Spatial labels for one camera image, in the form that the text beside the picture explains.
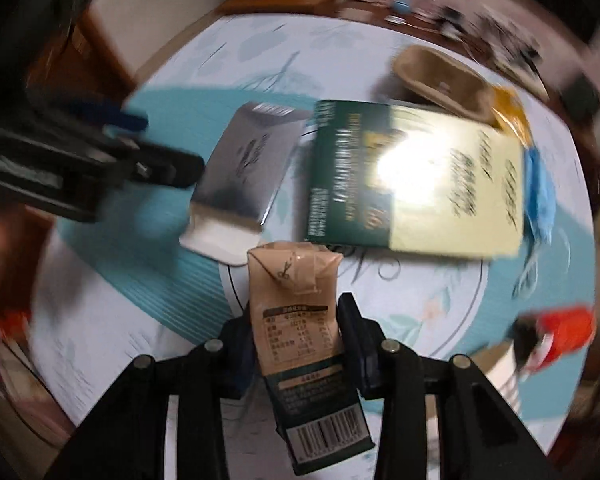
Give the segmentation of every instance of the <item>tablecloth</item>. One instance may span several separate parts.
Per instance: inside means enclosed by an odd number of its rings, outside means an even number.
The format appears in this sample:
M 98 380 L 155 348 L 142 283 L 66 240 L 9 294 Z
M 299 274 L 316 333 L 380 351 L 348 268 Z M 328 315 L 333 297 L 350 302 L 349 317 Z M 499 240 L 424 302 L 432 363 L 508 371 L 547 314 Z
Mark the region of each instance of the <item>tablecloth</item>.
M 183 47 L 130 106 L 148 113 L 149 139 L 206 159 L 233 111 L 248 100 L 311 107 L 319 98 L 385 99 L 390 61 L 410 43 L 426 42 L 331 18 L 223 18 Z M 489 81 L 505 83 L 450 54 Z M 520 99 L 558 197 L 554 242 L 541 254 L 538 286 L 530 297 L 511 297 L 526 244 L 517 258 L 495 262 L 356 249 L 341 266 L 340 291 L 352 290 L 364 314 L 421 354 L 471 353 L 500 341 L 517 312 L 592 303 L 592 221 L 570 133 L 531 95 L 520 91 Z M 300 236 L 307 155 L 308 146 L 301 146 L 267 220 L 265 239 Z M 62 221 L 52 235 L 30 341 L 43 377 L 75 422 L 133 356 L 182 354 L 215 335 L 246 304 L 244 268 L 219 266 L 177 245 L 189 198 L 189 191 L 128 184 L 107 201 L 102 222 Z M 564 358 L 520 386 L 523 420 L 545 449 L 564 420 L 583 358 L 583 352 Z M 367 408 L 377 441 L 379 415 Z M 291 478 L 260 386 L 223 409 L 234 478 Z M 313 478 L 371 478 L 374 459 L 372 451 Z M 173 473 L 172 454 L 167 469 Z

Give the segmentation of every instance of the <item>yellow package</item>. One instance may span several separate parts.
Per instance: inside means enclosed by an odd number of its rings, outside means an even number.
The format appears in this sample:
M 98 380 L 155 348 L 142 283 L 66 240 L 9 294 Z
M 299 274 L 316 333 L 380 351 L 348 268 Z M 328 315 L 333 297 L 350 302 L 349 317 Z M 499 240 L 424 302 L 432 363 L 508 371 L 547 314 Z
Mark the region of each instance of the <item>yellow package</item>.
M 496 119 L 496 126 L 505 135 L 517 137 L 525 148 L 534 145 L 525 109 L 515 90 L 494 86 L 491 109 Z

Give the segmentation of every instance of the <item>barcode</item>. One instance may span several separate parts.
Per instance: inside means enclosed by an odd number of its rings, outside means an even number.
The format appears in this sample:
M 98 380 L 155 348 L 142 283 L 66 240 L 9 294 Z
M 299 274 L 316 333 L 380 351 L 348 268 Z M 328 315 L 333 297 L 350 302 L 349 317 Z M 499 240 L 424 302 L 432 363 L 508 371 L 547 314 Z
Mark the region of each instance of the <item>barcode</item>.
M 369 436 L 359 404 L 286 430 L 299 464 L 337 452 Z

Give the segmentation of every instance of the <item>white wall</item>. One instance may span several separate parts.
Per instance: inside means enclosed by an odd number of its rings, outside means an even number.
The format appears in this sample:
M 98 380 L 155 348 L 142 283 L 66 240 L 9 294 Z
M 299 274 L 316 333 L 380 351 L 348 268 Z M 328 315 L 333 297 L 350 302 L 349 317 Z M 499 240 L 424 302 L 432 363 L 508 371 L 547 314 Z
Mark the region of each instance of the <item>white wall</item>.
M 102 30 L 134 74 L 188 25 L 226 0 L 94 0 Z

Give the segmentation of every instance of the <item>nutrition facts label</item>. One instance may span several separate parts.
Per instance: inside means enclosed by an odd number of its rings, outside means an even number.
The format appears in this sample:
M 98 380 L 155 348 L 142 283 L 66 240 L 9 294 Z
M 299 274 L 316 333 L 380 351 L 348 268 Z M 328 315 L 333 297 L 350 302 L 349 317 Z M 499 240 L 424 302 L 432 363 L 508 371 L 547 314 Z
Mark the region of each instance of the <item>nutrition facts label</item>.
M 267 342 L 275 363 L 330 351 L 333 337 L 326 322 L 327 306 L 291 305 L 263 312 Z

